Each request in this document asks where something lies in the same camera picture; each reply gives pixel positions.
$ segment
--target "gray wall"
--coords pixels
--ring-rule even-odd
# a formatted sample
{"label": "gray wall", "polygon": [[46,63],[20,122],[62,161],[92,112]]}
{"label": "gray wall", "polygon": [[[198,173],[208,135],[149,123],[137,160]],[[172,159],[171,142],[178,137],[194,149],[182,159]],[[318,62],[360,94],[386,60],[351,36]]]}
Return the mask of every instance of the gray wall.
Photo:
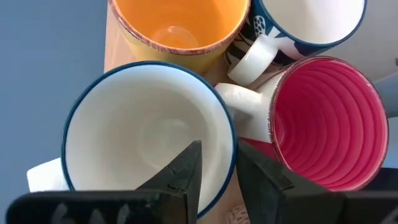
{"label": "gray wall", "polygon": [[372,81],[398,71],[398,1],[368,0],[361,27],[325,55],[347,60]]}
{"label": "gray wall", "polygon": [[59,156],[63,123],[103,73],[106,0],[0,6],[0,223],[26,171]]}
{"label": "gray wall", "polygon": [[398,72],[375,82],[389,119],[389,148],[383,167],[398,168]]}

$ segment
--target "mug rim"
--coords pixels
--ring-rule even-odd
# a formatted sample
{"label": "mug rim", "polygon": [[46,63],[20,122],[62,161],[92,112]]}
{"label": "mug rim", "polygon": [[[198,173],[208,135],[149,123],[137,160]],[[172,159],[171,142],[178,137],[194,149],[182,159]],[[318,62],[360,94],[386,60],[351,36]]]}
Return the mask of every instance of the mug rim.
{"label": "mug rim", "polygon": [[107,79],[108,77],[110,77],[111,75],[114,75],[118,72],[120,72],[121,70],[127,69],[127,68],[131,68],[131,67],[138,67],[141,65],[161,65],[161,66],[165,66],[165,67],[171,67],[171,68],[176,68],[178,70],[181,70],[191,76],[193,76],[194,78],[196,78],[198,81],[202,82],[202,84],[204,84],[213,94],[214,96],[217,98],[217,100],[219,101],[221,107],[224,109],[225,112],[225,116],[228,119],[229,122],[229,127],[231,130],[231,135],[232,135],[232,157],[231,157],[231,162],[229,164],[229,169],[228,169],[228,173],[225,177],[224,183],[221,186],[220,190],[218,191],[218,193],[215,195],[215,197],[210,201],[210,203],[200,212],[197,214],[197,218],[201,218],[204,215],[206,215],[216,204],[217,202],[220,200],[221,196],[225,193],[225,190],[227,189],[227,186],[229,185],[231,178],[232,178],[232,174],[234,172],[234,168],[235,168],[235,162],[236,162],[236,148],[238,146],[238,142],[237,142],[237,138],[236,138],[236,132],[233,126],[233,121],[231,119],[231,116],[229,115],[229,112],[227,110],[227,107],[225,105],[225,102],[222,100],[222,97],[218,94],[218,92],[201,76],[197,75],[196,73],[183,68],[179,65],[176,64],[172,64],[172,63],[168,63],[168,62],[160,62],[160,61],[142,61],[142,62],[133,62],[133,63],[128,63],[125,65],[121,65],[119,67],[116,67],[108,72],[105,72],[102,76],[98,77],[94,82],[92,82],[90,85],[88,85],[88,87],[81,93],[81,95],[77,98],[77,100],[74,102],[71,110],[69,111],[67,120],[65,122],[65,125],[63,127],[63,134],[62,134],[62,145],[61,145],[61,167],[62,167],[62,172],[63,175],[65,176],[65,180],[68,186],[68,189],[72,192],[76,191],[75,187],[73,186],[72,180],[69,176],[69,172],[68,172],[68,167],[67,167],[67,160],[66,160],[66,143],[67,143],[67,137],[68,137],[68,130],[70,127],[70,123],[72,121],[73,115],[75,114],[76,109],[79,107],[79,105],[81,104],[81,102],[86,98],[87,94],[94,88],[96,87],[98,84],[100,84],[102,81],[104,81],[105,79]]}
{"label": "mug rim", "polygon": [[347,34],[345,37],[343,37],[340,40],[336,40],[334,42],[330,42],[330,43],[325,43],[325,44],[316,44],[316,43],[311,43],[311,42],[307,42],[305,40],[300,40],[297,37],[293,36],[292,34],[290,34],[289,32],[287,32],[285,29],[281,28],[281,26],[276,22],[276,20],[271,16],[271,14],[269,13],[269,11],[266,9],[266,6],[264,5],[262,0],[257,0],[260,2],[261,8],[264,11],[264,13],[266,14],[266,16],[271,20],[271,22],[273,23],[274,26],[276,26],[276,28],[278,28],[281,32],[283,32],[287,37],[289,37],[290,39],[299,42],[301,44],[305,44],[305,45],[311,45],[311,46],[315,46],[315,47],[328,47],[328,46],[334,46],[336,44],[340,44],[344,41],[346,41],[348,38],[350,38],[361,26],[363,19],[365,18],[365,12],[366,12],[366,8],[368,6],[368,0],[363,0],[363,11],[362,11],[362,15],[361,18],[359,19],[357,25],[355,26],[355,28],[349,33]]}
{"label": "mug rim", "polygon": [[242,16],[242,18],[240,18],[238,24],[235,25],[235,28],[231,32],[229,32],[228,35],[226,35],[221,40],[218,40],[210,45],[192,48],[192,49],[181,49],[181,48],[177,48],[177,47],[169,47],[164,44],[160,44],[156,41],[151,40],[150,38],[146,37],[145,35],[142,35],[138,30],[133,28],[133,26],[130,25],[130,23],[128,23],[128,21],[123,17],[118,5],[116,4],[116,0],[108,0],[108,4],[111,8],[113,15],[116,17],[118,22],[123,26],[123,29],[125,29],[129,34],[131,34],[133,37],[135,37],[137,40],[141,41],[145,45],[152,47],[156,50],[159,50],[161,52],[167,52],[170,54],[201,55],[201,54],[206,54],[206,53],[215,51],[218,49],[218,47],[228,44],[234,40],[235,36],[241,30],[248,14],[249,14],[251,0],[245,0],[245,1],[246,1],[246,8],[244,10],[243,16]]}
{"label": "mug rim", "polygon": [[[271,97],[270,110],[269,110],[268,116],[269,116],[270,118],[273,118],[273,117],[275,116],[276,101],[277,101],[277,98],[278,98],[278,96],[279,96],[280,90],[282,89],[282,86],[283,86],[284,82],[286,81],[286,79],[288,79],[288,77],[290,77],[290,75],[291,75],[294,71],[296,71],[297,69],[299,69],[302,65],[305,65],[306,63],[313,62],[314,60],[316,61],[316,60],[324,60],[324,59],[333,60],[333,61],[335,61],[335,62],[340,62],[340,63],[343,63],[343,64],[345,64],[345,65],[347,65],[347,66],[349,66],[349,67],[355,69],[355,70],[358,72],[360,78],[361,78],[363,81],[365,81],[365,82],[368,84],[368,86],[370,86],[370,87],[374,90],[374,93],[375,93],[376,97],[378,97],[378,99],[379,99],[379,101],[380,101],[380,104],[381,104],[381,106],[382,106],[381,109],[383,110],[383,113],[385,114],[387,139],[386,139],[386,146],[385,146],[384,149],[382,149],[382,150],[383,150],[383,152],[382,152],[383,155],[382,155],[380,161],[378,161],[379,167],[375,170],[375,172],[372,174],[372,176],[369,177],[368,180],[366,180],[365,182],[363,182],[361,185],[356,186],[356,188],[349,189],[349,190],[359,190],[359,189],[362,189],[364,186],[366,186],[368,183],[370,183],[370,181],[373,180],[373,178],[377,175],[378,171],[381,169],[382,163],[384,162],[384,159],[385,159],[386,156],[387,156],[388,143],[389,143],[389,138],[390,138],[390,135],[389,135],[389,131],[390,131],[390,130],[389,130],[388,117],[387,117],[387,115],[386,115],[386,109],[385,109],[385,107],[384,107],[384,103],[383,103],[383,101],[382,101],[382,99],[381,99],[381,97],[380,97],[379,92],[376,90],[376,88],[374,87],[374,84],[369,80],[369,78],[366,77],[366,76],[365,76],[361,71],[359,71],[356,67],[354,67],[354,65],[352,65],[352,64],[350,64],[350,63],[348,63],[348,62],[346,62],[346,61],[344,61],[344,60],[342,60],[342,59],[335,58],[335,57],[330,57],[330,56],[314,56],[314,57],[305,58],[305,59],[303,59],[303,60],[299,60],[298,62],[294,63],[293,65],[289,66],[288,68],[285,68],[284,70],[281,70],[281,71],[277,72],[276,74],[273,75],[273,77],[276,76],[276,75],[280,75],[281,73],[283,73],[283,74],[282,74],[282,77],[280,78],[279,83],[277,84],[277,88],[276,88],[276,90],[275,90],[275,93],[274,93],[274,94],[272,95],[272,97]],[[269,125],[269,132],[270,132],[271,141],[272,141],[271,144],[274,146],[275,155],[276,155],[276,157],[278,158],[278,160],[281,161],[281,163],[283,163],[287,168],[289,168],[290,170],[292,170],[291,167],[288,165],[287,161],[285,160],[284,156],[282,155],[282,152],[281,152],[281,150],[280,150],[280,147],[279,147],[279,145],[278,145],[278,143],[277,143],[277,141],[276,141],[274,120],[273,120],[273,119],[270,119],[270,123],[269,123],[269,124],[270,124],[270,125]]]}

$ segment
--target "white mug handle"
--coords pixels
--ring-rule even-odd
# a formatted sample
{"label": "white mug handle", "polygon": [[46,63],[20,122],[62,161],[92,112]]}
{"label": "white mug handle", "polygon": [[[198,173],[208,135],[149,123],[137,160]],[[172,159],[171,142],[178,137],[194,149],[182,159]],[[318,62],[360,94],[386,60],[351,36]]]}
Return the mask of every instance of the white mug handle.
{"label": "white mug handle", "polygon": [[260,34],[244,57],[228,72],[228,77],[242,86],[254,82],[272,63],[277,52],[275,43]]}
{"label": "white mug handle", "polygon": [[258,92],[228,83],[219,83],[215,89],[229,108],[246,115],[254,115],[261,107],[262,95]]}

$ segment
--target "mug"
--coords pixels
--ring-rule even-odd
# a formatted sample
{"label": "mug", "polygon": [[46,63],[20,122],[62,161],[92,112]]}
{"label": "mug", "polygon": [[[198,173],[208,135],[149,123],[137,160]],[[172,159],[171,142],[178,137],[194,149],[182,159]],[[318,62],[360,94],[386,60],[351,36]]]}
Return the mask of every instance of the mug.
{"label": "mug", "polygon": [[[274,72],[351,37],[364,18],[367,0],[252,0],[249,17],[225,53],[230,78],[248,85],[270,65]],[[240,74],[255,70],[245,82]]]}
{"label": "mug", "polygon": [[70,190],[134,190],[192,141],[202,142],[198,217],[231,179],[236,137],[220,95],[199,75],[136,62],[95,80],[65,124],[62,170]]}
{"label": "mug", "polygon": [[215,88],[235,113],[239,137],[329,190],[361,189],[382,166],[389,136],[382,101],[345,61],[301,60],[256,91]]}
{"label": "mug", "polygon": [[138,60],[177,63],[203,73],[244,24],[250,0],[108,0]]}

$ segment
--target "blue rim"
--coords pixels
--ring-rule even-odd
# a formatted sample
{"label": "blue rim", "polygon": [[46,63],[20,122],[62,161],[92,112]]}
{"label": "blue rim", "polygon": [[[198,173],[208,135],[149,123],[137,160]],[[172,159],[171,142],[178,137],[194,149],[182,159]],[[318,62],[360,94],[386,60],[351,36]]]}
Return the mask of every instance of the blue rim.
{"label": "blue rim", "polygon": [[111,75],[124,70],[126,68],[131,68],[131,67],[136,67],[136,66],[140,66],[140,65],[161,65],[161,66],[166,66],[166,67],[172,67],[172,68],[176,68],[179,69],[187,74],[190,74],[191,76],[195,77],[196,79],[198,79],[199,81],[201,81],[205,86],[207,86],[212,92],[213,94],[217,97],[218,101],[220,102],[220,104],[222,105],[224,111],[225,111],[225,115],[228,118],[229,121],[229,125],[231,128],[231,134],[232,134],[232,139],[233,139],[233,151],[232,151],[232,158],[231,158],[231,165],[229,167],[229,171],[228,174],[225,178],[224,184],[221,186],[220,191],[217,193],[216,197],[198,214],[198,219],[201,218],[202,216],[204,216],[208,211],[210,211],[214,205],[220,200],[221,196],[224,194],[231,178],[232,178],[232,174],[234,171],[234,167],[235,167],[235,161],[236,161],[236,147],[237,147],[237,139],[236,139],[236,135],[235,135],[235,130],[233,127],[233,122],[232,119],[228,113],[227,107],[225,105],[225,102],[223,101],[222,97],[220,97],[220,95],[217,93],[217,91],[205,80],[203,79],[201,76],[197,75],[196,73],[193,73],[192,71],[183,68],[179,65],[175,65],[175,64],[171,64],[171,63],[167,63],[167,62],[157,62],[157,61],[146,61],[146,62],[134,62],[134,63],[129,63],[126,65],[122,65],[120,67],[114,68],[108,72],[106,72],[104,75],[100,76],[98,79],[96,79],[90,86],[88,86],[84,92],[78,97],[78,99],[76,100],[75,104],[73,105],[72,109],[69,112],[67,121],[65,123],[65,126],[63,128],[63,136],[62,136],[62,148],[61,148],[61,164],[62,164],[62,172],[65,176],[65,179],[67,181],[68,184],[68,188],[71,191],[75,191],[75,188],[72,184],[72,181],[70,179],[69,173],[68,173],[68,168],[67,168],[67,161],[65,158],[65,153],[66,153],[66,142],[67,142],[67,137],[68,137],[68,130],[69,130],[69,125],[70,125],[70,121],[73,118],[73,115],[75,114],[76,109],[79,107],[80,103],[84,100],[84,98],[87,96],[87,94],[96,86],[98,85],[100,82],[102,82],[103,80],[105,80],[106,78],[110,77]]}
{"label": "blue rim", "polygon": [[327,47],[327,46],[334,46],[336,44],[342,43],[344,41],[346,41],[348,38],[350,38],[357,30],[358,28],[361,26],[362,21],[365,17],[365,12],[366,12],[366,7],[368,5],[368,0],[364,0],[363,2],[363,11],[362,11],[362,16],[358,22],[358,24],[356,25],[356,27],[344,38],[340,39],[340,40],[336,40],[334,42],[331,43],[327,43],[327,44],[314,44],[314,43],[309,43],[307,41],[304,40],[300,40],[294,36],[292,36],[290,33],[288,33],[285,29],[281,28],[281,26],[274,20],[274,18],[269,14],[268,10],[266,9],[264,3],[262,0],[258,0],[260,2],[260,5],[262,7],[262,10],[264,10],[264,13],[266,14],[266,16],[272,21],[273,25],[276,26],[276,28],[278,28],[281,32],[283,32],[286,36],[288,36],[290,39],[302,43],[302,44],[306,44],[306,45],[311,45],[311,46],[316,46],[316,47]]}

